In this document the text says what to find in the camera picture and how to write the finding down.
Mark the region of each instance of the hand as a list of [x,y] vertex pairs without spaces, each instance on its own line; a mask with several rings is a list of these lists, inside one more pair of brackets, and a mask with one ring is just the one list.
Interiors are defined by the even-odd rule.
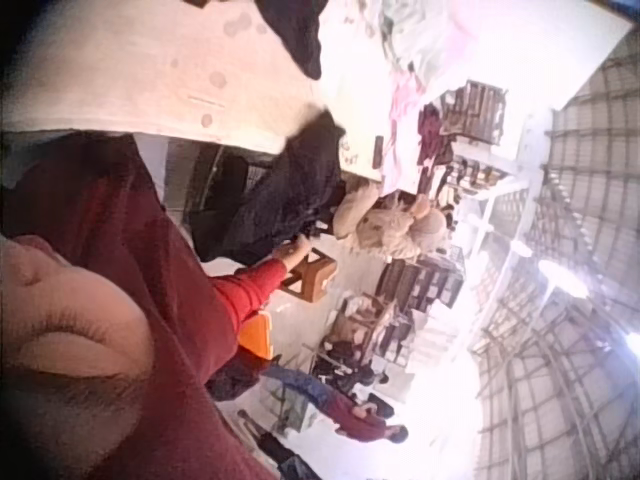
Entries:
[[413,215],[416,220],[419,220],[426,216],[430,210],[431,202],[429,198],[425,194],[419,193],[416,196],[416,201],[411,205],[411,208],[409,208],[409,213]]
[[273,251],[272,257],[277,258],[290,272],[311,251],[311,242],[304,235],[298,235],[294,242],[285,243]]
[[378,405],[375,403],[367,403],[363,408],[372,415],[378,413]]

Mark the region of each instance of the metal roof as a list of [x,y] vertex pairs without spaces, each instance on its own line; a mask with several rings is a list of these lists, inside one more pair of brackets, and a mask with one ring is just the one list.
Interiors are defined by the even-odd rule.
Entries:
[[[491,262],[476,293],[485,315],[471,347],[484,410],[478,479],[640,472],[640,360],[625,342],[640,333],[639,45],[632,32],[555,113],[539,194],[495,200],[491,223],[509,237],[523,211],[535,212],[525,235],[534,255],[492,295],[509,246],[483,244]],[[544,258],[574,272],[589,298],[549,292]]]

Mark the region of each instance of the red jacket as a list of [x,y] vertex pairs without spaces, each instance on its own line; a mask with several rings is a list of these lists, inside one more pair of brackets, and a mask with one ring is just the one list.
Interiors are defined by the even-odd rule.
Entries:
[[209,278],[160,204],[131,136],[79,133],[3,197],[5,233],[36,234],[128,293],[147,316],[155,363],[139,424],[90,478],[272,479],[225,429],[204,383],[285,276],[271,260]]

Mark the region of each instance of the small wooden chair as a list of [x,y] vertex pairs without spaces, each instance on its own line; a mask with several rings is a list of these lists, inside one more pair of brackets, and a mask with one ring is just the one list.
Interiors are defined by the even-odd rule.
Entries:
[[[311,261],[307,255],[291,270],[290,276],[285,278],[280,288],[294,297],[315,303],[327,294],[326,287],[338,270],[338,263],[316,248],[311,252],[318,258]],[[300,292],[291,288],[298,282],[300,282]]]

